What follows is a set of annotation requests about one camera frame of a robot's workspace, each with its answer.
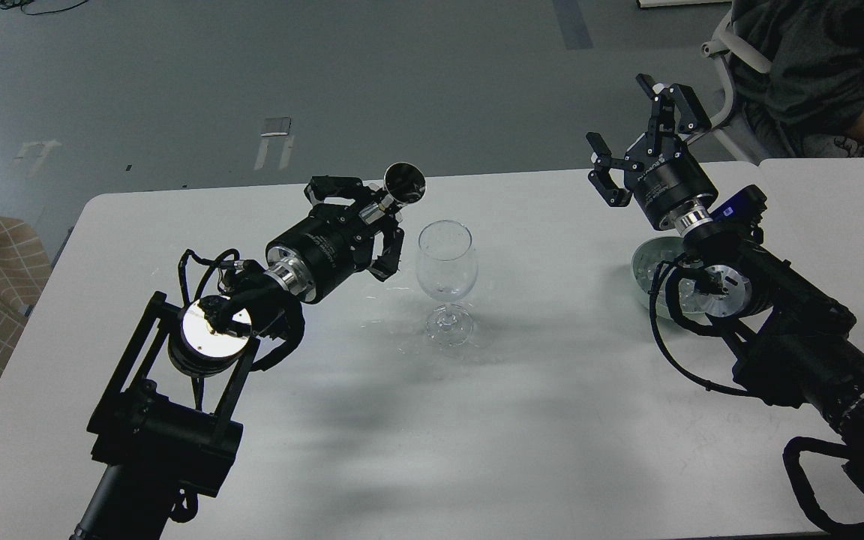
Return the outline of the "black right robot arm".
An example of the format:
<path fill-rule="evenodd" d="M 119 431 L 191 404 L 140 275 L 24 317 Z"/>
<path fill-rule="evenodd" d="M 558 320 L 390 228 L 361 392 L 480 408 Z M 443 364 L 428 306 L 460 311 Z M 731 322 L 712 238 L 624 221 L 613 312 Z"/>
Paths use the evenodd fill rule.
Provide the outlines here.
<path fill-rule="evenodd" d="M 768 406 L 811 404 L 841 442 L 797 436 L 785 445 L 796 502 L 831 537 L 864 539 L 864 522 L 840 523 L 822 509 L 801 464 L 805 452 L 843 459 L 844 474 L 864 495 L 864 353 L 849 339 L 857 318 L 764 248 L 766 195 L 757 185 L 716 205 L 718 191 L 685 141 L 711 128 L 694 90 L 644 73 L 635 79 L 651 103 L 648 126 L 619 157 L 589 132 L 587 178 L 609 206 L 635 201 L 654 230 L 676 230 L 682 240 L 681 255 L 659 261 L 652 275 L 652 338 L 669 365 L 707 391 Z M 673 358 L 659 331 L 659 297 L 680 328 L 726 344 L 735 358 L 732 386 Z"/>

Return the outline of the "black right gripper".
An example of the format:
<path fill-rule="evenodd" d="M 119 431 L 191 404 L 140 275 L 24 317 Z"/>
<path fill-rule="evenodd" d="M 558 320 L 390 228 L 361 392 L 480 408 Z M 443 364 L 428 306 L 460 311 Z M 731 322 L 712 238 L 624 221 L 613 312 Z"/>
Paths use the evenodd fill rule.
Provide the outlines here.
<path fill-rule="evenodd" d="M 710 206 L 718 198 L 709 175 L 689 153 L 687 143 L 711 131 L 711 120 L 693 88 L 681 83 L 663 85 L 639 73 L 635 82 L 651 100 L 644 134 L 626 150 L 628 158 L 616 158 L 600 133 L 589 132 L 592 167 L 587 180 L 609 206 L 637 202 L 654 230 L 674 226 L 670 212 L 690 200 Z M 624 188 L 611 175 L 624 173 Z"/>

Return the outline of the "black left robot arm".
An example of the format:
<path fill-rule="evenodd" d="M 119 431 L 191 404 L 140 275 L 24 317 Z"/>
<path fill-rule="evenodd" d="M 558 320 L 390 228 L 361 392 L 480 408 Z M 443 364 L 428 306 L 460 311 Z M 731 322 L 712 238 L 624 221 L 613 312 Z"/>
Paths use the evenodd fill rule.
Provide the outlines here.
<path fill-rule="evenodd" d="M 303 305 L 351 275 L 386 281 L 404 246 L 401 211 L 425 176 L 394 163 L 383 184 L 315 175 L 308 216 L 274 237 L 266 262 L 224 250 L 178 261 L 181 304 L 155 292 L 89 422 L 93 461 L 106 465 L 74 539 L 158 539 L 192 521 L 226 481 L 244 428 L 233 411 L 251 373 L 290 356 L 305 336 Z"/>

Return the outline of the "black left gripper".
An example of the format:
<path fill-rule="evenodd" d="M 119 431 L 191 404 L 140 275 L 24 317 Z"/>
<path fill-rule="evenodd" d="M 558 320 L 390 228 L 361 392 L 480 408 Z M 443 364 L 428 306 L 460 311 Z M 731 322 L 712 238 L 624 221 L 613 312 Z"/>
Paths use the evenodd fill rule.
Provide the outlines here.
<path fill-rule="evenodd" d="M 398 273 L 404 229 L 398 217 L 384 217 L 377 188 L 367 187 L 360 178 L 315 175 L 304 195 L 312 204 L 308 216 L 266 247 L 265 274 L 279 287 L 312 305 L 368 266 L 378 281 Z M 353 204 L 326 204 L 330 197 L 350 199 Z M 365 222 L 375 222 L 370 225 L 371 237 Z M 382 240 L 381 251 L 371 260 L 377 236 Z"/>

